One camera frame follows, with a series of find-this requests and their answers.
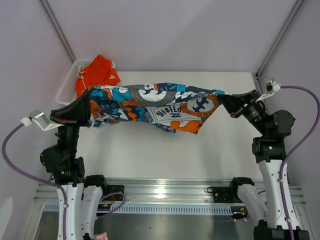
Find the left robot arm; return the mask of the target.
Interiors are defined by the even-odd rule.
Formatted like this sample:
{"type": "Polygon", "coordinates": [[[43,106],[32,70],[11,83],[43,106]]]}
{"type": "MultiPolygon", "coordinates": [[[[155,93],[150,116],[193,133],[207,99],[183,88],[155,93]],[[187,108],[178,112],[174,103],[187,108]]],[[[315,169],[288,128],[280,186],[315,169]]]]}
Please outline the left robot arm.
{"type": "Polygon", "coordinates": [[[49,119],[58,125],[57,143],[46,148],[40,162],[53,175],[59,203],[59,240],[93,240],[100,200],[109,188],[103,175],[85,176],[85,164],[77,157],[80,128],[91,118],[90,96],[52,110],[49,119]]]}

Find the patterned blue orange shorts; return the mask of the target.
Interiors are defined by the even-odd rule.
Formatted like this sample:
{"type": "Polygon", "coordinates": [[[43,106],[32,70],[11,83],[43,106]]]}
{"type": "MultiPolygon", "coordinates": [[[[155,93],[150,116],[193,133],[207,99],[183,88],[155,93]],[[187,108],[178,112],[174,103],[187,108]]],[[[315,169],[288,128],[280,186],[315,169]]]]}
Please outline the patterned blue orange shorts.
{"type": "Polygon", "coordinates": [[[151,124],[163,131],[197,134],[226,92],[178,83],[97,85],[90,96],[90,127],[121,122],[151,124]]]}

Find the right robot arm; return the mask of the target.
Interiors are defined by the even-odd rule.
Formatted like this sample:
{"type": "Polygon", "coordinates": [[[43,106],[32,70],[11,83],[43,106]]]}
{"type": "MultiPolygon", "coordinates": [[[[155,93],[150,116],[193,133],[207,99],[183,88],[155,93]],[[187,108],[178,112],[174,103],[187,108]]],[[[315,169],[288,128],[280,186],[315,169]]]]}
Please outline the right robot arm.
{"type": "Polygon", "coordinates": [[[242,201],[255,224],[255,240],[308,240],[294,210],[287,174],[285,137],[292,133],[295,118],[287,110],[268,114],[260,104],[261,94],[223,94],[218,101],[232,118],[245,117],[261,134],[252,141],[252,153],[262,175],[266,201],[250,178],[235,177],[228,189],[234,202],[242,201]]]}

